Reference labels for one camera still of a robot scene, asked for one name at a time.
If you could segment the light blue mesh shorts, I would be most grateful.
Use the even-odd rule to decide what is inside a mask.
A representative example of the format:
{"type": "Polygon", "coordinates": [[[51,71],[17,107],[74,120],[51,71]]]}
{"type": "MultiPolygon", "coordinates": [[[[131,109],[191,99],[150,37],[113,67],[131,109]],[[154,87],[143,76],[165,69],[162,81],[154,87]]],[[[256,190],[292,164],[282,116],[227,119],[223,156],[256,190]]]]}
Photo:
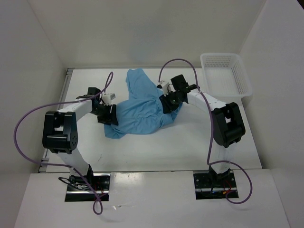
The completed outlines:
{"type": "Polygon", "coordinates": [[[126,134],[151,134],[174,122],[182,104],[172,113],[164,114],[159,99],[163,93],[143,69],[128,70],[126,83],[129,99],[116,106],[118,125],[104,125],[107,138],[120,139],[126,134]]]}

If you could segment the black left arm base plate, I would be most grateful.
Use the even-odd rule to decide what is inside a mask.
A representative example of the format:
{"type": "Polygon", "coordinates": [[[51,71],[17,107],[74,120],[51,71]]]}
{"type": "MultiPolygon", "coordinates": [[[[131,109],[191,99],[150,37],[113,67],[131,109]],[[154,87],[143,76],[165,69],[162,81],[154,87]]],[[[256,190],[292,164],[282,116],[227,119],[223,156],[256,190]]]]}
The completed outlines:
{"type": "MultiPolygon", "coordinates": [[[[67,185],[65,202],[94,202],[96,197],[89,186],[80,178],[72,177],[58,178],[67,185]]],[[[101,201],[109,201],[110,173],[94,173],[92,188],[101,201]]]]}

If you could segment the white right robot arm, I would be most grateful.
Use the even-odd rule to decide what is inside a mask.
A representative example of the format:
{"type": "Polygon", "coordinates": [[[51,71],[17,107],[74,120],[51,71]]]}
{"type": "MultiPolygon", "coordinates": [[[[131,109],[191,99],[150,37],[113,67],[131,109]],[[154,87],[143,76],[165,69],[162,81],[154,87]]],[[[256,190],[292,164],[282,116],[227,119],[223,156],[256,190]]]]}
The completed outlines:
{"type": "Polygon", "coordinates": [[[169,82],[160,80],[157,87],[163,92],[160,101],[165,114],[172,114],[182,103],[193,105],[209,114],[211,146],[218,148],[218,158],[211,162],[212,149],[209,149],[208,180],[212,186],[220,186],[230,173],[228,147],[238,143],[246,133],[238,104],[228,104],[202,92],[196,84],[188,84],[183,75],[175,76],[169,82]]]}

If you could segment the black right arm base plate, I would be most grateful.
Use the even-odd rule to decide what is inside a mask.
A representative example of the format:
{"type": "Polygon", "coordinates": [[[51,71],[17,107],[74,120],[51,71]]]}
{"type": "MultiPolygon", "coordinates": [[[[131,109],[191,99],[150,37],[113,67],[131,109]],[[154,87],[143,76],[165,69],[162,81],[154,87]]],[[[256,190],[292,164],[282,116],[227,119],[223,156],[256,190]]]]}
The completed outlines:
{"type": "Polygon", "coordinates": [[[233,172],[218,183],[212,182],[208,171],[193,173],[196,200],[237,199],[238,190],[233,172]]]}

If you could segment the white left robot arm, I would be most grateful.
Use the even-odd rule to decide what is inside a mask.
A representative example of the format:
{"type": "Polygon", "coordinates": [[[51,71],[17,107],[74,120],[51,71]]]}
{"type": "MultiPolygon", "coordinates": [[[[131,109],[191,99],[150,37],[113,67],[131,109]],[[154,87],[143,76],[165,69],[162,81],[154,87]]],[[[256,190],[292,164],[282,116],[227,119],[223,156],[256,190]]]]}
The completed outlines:
{"type": "Polygon", "coordinates": [[[45,114],[42,144],[60,157],[70,170],[70,181],[78,183],[85,190],[95,184],[92,167],[83,159],[78,144],[77,122],[87,114],[97,117],[97,122],[118,125],[116,105],[112,104],[114,93],[102,94],[96,87],[88,88],[86,95],[76,98],[73,103],[57,111],[45,114]]]}

